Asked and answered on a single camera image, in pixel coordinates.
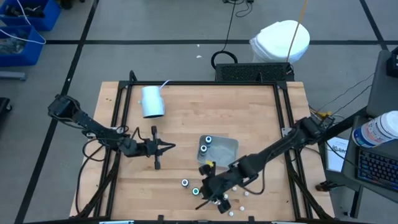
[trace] white bucket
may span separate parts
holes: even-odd
[[[159,86],[142,88],[142,115],[144,118],[157,118],[164,115],[165,106]]]
[[[286,62],[296,27],[296,21],[282,21],[261,30],[250,40],[253,49],[252,62]],[[307,51],[309,44],[310,34],[300,24],[290,51],[289,62],[298,61]]]

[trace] plastic tray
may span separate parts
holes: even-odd
[[[206,144],[206,137],[210,136],[212,141]],[[207,152],[204,156],[200,154],[200,146],[206,145]],[[206,161],[216,162],[217,167],[228,168],[228,165],[234,162],[238,157],[239,142],[235,139],[202,135],[199,139],[197,159],[201,164],[206,164]]]

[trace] table leg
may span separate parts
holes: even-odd
[[[363,193],[363,186],[359,187],[359,190],[355,192],[353,205],[351,206],[350,212],[345,212],[344,214],[351,217],[351,218],[358,218],[359,215],[359,208],[361,206],[362,201],[362,193]]]

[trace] blue storage bin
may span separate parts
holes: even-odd
[[[54,0],[19,0],[19,2],[24,5],[24,3],[34,2],[35,4],[39,4],[44,7],[44,18],[37,17],[27,17],[32,26],[35,27],[36,30],[52,30],[55,25],[55,22],[58,19],[58,16],[61,13],[60,6]],[[16,0],[5,0],[2,6],[0,7],[0,15],[4,15],[6,12],[6,6],[12,5],[20,9],[21,7],[18,5]],[[7,26],[24,26],[28,25],[23,16],[20,17],[12,17],[12,16],[0,16],[0,20],[3,21]]]
[[[20,34],[25,32],[29,34],[29,40],[37,42],[43,42],[43,38],[32,26],[17,26],[17,27],[0,27],[4,32],[8,34]],[[0,32],[0,39],[12,38],[6,34]],[[40,53],[43,49],[42,44],[26,42],[23,51],[19,54],[0,54],[0,67],[8,66],[24,66],[24,65],[35,65],[39,59]]]

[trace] wooden table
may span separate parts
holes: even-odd
[[[117,82],[104,82],[99,93],[94,119],[105,126],[111,122],[117,86]],[[288,87],[294,118],[309,116],[303,83],[291,82]],[[162,96],[166,112],[164,117],[157,119],[142,118],[138,103],[142,98],[141,88],[142,86],[134,86],[132,89],[127,118],[130,132],[138,126],[143,137],[149,138],[150,127],[156,125],[158,137],[177,146],[160,158],[161,170],[154,169],[153,157],[122,156],[113,203],[113,220],[156,220],[158,215],[164,215],[165,220],[247,220],[250,215],[257,221],[295,219],[283,155],[267,164],[266,190],[262,195],[245,197],[244,190],[240,188],[237,192],[228,191],[233,217],[226,213],[220,214],[213,204],[195,210],[203,200],[191,193],[192,187],[201,186],[203,178],[199,174],[196,160],[198,140],[202,134],[237,139],[239,157],[259,152],[281,138],[271,86],[165,86]],[[287,125],[281,91],[280,97]],[[97,143],[90,144],[87,152],[91,153],[96,148]],[[96,157],[103,156],[104,151]],[[325,180],[320,156],[304,149],[302,160],[309,191],[325,211],[334,217],[329,193],[315,190],[315,185]],[[81,176],[80,209],[97,189],[101,168],[101,162],[87,163]],[[190,180],[189,189],[181,186],[182,179]],[[248,187],[259,191],[261,178]],[[298,188],[297,192],[300,212],[305,217],[302,194]],[[108,193],[105,193],[101,214],[104,214],[107,199]],[[244,206],[245,211],[239,211],[239,206]],[[72,205],[71,215],[75,214],[75,206]]]

